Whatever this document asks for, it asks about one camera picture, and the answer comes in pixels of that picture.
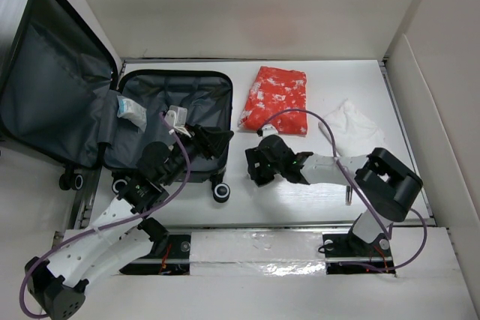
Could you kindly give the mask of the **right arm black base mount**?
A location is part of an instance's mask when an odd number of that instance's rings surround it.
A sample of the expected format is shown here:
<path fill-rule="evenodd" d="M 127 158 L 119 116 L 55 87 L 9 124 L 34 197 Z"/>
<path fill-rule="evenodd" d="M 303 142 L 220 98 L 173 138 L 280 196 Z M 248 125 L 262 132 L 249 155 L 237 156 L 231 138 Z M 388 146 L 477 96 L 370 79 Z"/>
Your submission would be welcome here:
<path fill-rule="evenodd" d="M 395 274 L 395 270 L 386 270 L 395 264 L 385 235 L 372 244 L 347 233 L 324 234 L 322 238 L 318 252 L 325 256 L 328 275 Z"/>

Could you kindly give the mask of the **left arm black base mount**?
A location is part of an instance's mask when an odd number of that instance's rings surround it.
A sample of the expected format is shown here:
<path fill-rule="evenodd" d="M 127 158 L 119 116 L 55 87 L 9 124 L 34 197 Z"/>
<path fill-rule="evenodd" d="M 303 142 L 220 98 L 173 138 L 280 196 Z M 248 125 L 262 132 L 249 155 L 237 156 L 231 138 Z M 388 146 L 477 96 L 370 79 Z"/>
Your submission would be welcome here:
<path fill-rule="evenodd" d="M 183 276 L 190 274 L 191 233 L 170 234 L 163 242 L 154 243 L 149 254 L 120 269 L 131 276 Z"/>

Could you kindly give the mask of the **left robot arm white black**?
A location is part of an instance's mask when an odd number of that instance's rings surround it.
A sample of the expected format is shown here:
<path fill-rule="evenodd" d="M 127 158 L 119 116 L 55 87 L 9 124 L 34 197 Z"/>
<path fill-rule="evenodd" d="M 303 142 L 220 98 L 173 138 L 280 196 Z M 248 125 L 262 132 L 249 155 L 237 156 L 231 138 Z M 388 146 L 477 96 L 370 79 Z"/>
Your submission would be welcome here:
<path fill-rule="evenodd" d="M 174 200 L 165 188 L 189 178 L 198 157 L 219 159 L 234 133 L 218 127 L 171 127 L 172 145 L 148 144 L 126 185 L 103 213 L 80 233 L 25 265 L 19 307 L 30 319 L 69 319 L 86 300 L 89 286 L 141 256 L 162 256 L 168 231 L 152 213 Z"/>

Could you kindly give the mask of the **orange white patterned garment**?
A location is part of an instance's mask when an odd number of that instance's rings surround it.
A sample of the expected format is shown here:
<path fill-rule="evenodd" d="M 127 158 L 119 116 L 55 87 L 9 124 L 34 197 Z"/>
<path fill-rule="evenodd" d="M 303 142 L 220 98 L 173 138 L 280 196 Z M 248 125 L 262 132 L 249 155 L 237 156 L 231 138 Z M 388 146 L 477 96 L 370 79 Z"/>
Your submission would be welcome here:
<path fill-rule="evenodd" d="M 306 135 L 306 85 L 307 76 L 301 71 L 262 66 L 249 89 L 239 128 L 256 131 L 273 117 L 271 123 L 279 133 Z"/>

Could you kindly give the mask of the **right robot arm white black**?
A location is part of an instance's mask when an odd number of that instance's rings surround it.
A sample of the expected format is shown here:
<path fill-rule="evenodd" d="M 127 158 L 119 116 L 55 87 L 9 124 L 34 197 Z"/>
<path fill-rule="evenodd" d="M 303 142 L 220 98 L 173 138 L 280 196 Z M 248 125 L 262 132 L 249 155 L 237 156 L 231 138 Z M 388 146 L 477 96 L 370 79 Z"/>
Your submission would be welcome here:
<path fill-rule="evenodd" d="M 356 255 L 378 246 L 388 227 L 402 223 L 423 188 L 422 179 L 385 148 L 355 157 L 327 157 L 295 153 L 282 138 L 270 135 L 245 155 L 247 173 L 258 187 L 273 182 L 276 175 L 292 184 L 351 187 L 367 208 L 343 241 Z"/>

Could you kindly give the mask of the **black white space-print suitcase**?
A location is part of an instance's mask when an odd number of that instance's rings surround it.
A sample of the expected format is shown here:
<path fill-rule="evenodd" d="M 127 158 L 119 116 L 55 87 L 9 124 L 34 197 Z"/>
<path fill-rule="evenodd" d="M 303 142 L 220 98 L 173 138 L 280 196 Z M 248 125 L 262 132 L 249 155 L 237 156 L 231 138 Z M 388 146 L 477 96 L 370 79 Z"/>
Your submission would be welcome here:
<path fill-rule="evenodd" d="M 146 108 L 143 133 L 117 117 L 118 95 Z M 173 143 L 161 120 L 172 105 L 187 109 L 186 124 L 231 130 L 233 84 L 208 70 L 120 76 L 68 0 L 1 0 L 1 134 L 61 163 L 61 189 L 80 189 L 81 169 L 105 167 L 120 191 L 148 144 Z"/>

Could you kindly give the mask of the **black makeup stick clear caps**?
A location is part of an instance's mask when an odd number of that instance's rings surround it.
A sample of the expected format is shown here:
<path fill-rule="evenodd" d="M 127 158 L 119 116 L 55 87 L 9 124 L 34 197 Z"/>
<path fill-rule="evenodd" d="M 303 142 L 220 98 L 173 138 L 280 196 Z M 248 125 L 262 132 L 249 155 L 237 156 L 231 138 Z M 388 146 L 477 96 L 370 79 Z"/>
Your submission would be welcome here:
<path fill-rule="evenodd" d="M 347 206 L 351 206 L 352 204 L 352 198 L 353 198 L 353 189 L 351 186 L 346 187 L 346 200 L 345 203 Z"/>

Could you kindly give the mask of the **white blue tissue pack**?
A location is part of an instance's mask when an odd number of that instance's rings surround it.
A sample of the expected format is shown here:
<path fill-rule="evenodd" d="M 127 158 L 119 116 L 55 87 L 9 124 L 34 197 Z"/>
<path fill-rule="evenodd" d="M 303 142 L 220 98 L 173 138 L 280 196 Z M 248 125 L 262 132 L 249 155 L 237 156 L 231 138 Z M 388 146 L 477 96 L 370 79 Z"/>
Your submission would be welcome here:
<path fill-rule="evenodd" d="M 117 117 L 130 121 L 140 132 L 143 133 L 147 126 L 146 108 L 139 105 L 134 100 L 122 95 L 117 96 L 117 101 Z"/>

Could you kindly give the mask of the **white cloth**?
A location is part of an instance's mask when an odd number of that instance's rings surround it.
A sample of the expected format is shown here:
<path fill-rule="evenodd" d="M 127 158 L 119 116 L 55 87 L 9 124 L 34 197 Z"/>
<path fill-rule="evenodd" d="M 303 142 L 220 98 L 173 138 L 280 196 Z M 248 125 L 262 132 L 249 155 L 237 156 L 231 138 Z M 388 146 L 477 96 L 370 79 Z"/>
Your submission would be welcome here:
<path fill-rule="evenodd" d="M 337 153 L 343 157 L 366 155 L 375 148 L 387 148 L 380 127 L 350 101 L 345 100 L 323 119 L 330 127 Z"/>

